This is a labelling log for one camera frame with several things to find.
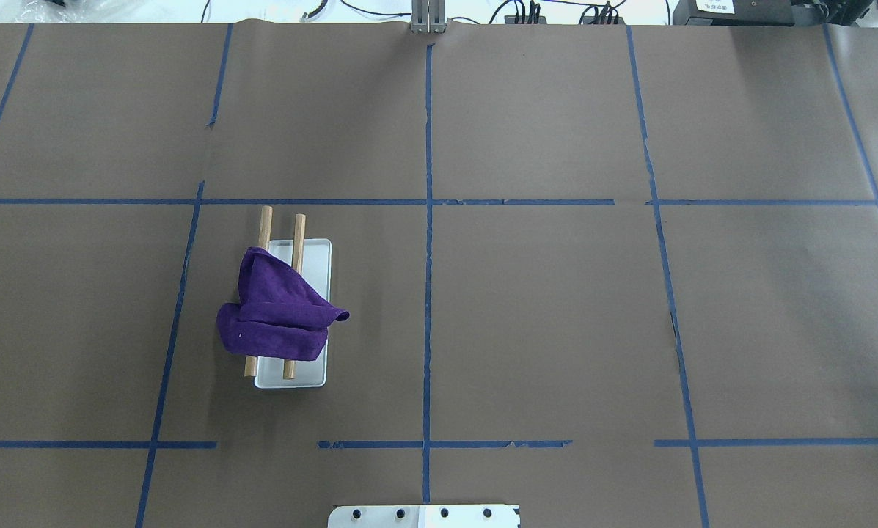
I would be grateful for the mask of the lower wooden rack bar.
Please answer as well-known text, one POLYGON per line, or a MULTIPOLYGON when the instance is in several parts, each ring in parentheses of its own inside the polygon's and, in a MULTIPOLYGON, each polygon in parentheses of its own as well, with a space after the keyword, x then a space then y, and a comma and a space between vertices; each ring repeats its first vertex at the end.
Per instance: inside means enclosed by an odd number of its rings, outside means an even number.
MULTIPOLYGON (((307 231, 307 217, 302 213, 296 213, 293 218, 292 251, 289 265, 298 275, 302 274, 302 263, 304 263, 305 231, 307 231)), ((296 367, 296 361, 285 360, 283 378, 295 380, 296 367)))

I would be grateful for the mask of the white towel rack base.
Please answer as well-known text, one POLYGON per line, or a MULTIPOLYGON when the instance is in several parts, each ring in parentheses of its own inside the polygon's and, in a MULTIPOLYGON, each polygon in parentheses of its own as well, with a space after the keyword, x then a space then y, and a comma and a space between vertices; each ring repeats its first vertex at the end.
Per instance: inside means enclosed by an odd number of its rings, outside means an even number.
MULTIPOLYGON (((302 251, 302 277, 326 301, 331 297, 332 244, 328 238, 308 238, 302 251)), ((260 357, 255 365, 253 385, 257 389, 315 389, 324 386, 327 378, 329 344, 311 362, 298 362, 295 377, 285 377, 282 359, 260 357)))

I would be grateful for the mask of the aluminium frame post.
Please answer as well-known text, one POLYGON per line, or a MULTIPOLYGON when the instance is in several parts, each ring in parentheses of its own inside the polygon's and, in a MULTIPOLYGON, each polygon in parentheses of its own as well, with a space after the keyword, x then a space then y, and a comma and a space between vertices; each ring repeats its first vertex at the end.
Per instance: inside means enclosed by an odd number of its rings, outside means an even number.
POLYGON ((412 0, 411 33, 445 33, 448 25, 445 6, 445 0, 412 0))

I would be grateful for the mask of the wooden rack bar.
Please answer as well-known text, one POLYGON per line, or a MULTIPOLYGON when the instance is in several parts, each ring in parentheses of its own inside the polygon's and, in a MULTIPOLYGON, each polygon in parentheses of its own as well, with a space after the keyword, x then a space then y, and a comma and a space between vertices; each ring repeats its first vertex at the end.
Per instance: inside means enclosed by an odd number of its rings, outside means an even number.
MULTIPOLYGON (((293 218, 292 251, 289 265, 298 275, 302 274, 302 263, 304 263, 305 231, 307 231, 307 217, 302 213, 296 213, 293 218)), ((283 378, 295 380, 296 367, 296 361, 285 360, 283 378)))
MULTIPOLYGON (((272 231, 272 207, 262 206, 260 210, 260 234, 258 234, 258 247, 268 251, 271 241, 272 231)), ((248 356, 244 364, 244 377, 254 378, 257 375, 258 360, 257 356, 248 356)))

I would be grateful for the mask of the upper wooden rack bar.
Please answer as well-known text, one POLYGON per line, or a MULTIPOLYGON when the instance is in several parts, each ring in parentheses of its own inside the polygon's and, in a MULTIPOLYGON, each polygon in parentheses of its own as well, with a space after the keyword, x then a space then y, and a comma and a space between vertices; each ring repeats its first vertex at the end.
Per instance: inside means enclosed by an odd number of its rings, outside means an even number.
MULTIPOLYGON (((272 231, 272 207, 262 206, 260 210, 260 234, 258 234, 258 247, 268 251, 271 241, 272 231)), ((244 364, 244 377, 254 378, 257 375, 258 360, 257 356, 248 356, 244 364)))

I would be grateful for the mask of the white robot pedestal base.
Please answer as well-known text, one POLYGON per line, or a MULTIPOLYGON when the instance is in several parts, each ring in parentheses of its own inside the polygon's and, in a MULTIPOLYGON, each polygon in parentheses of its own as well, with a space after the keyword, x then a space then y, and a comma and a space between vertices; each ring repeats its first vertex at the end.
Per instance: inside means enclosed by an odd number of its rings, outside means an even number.
POLYGON ((328 527, 520 527, 518 505, 344 505, 328 527))

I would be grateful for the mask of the black computer box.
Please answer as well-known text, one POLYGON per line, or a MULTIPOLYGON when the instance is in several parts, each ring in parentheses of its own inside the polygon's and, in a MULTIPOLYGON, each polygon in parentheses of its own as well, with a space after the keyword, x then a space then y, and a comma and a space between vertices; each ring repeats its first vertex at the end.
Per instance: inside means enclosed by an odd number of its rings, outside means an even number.
POLYGON ((797 24, 790 1, 679 1, 674 26, 776 26, 797 24))

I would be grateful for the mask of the purple microfiber towel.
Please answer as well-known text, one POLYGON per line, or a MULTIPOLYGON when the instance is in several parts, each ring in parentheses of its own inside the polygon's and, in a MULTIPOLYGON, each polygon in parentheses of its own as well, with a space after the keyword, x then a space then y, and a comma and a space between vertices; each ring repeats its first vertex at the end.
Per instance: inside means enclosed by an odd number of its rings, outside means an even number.
POLYGON ((349 319, 283 260, 260 247, 246 250, 238 270, 238 301, 219 309, 224 349, 238 356, 311 362, 334 322, 349 319))

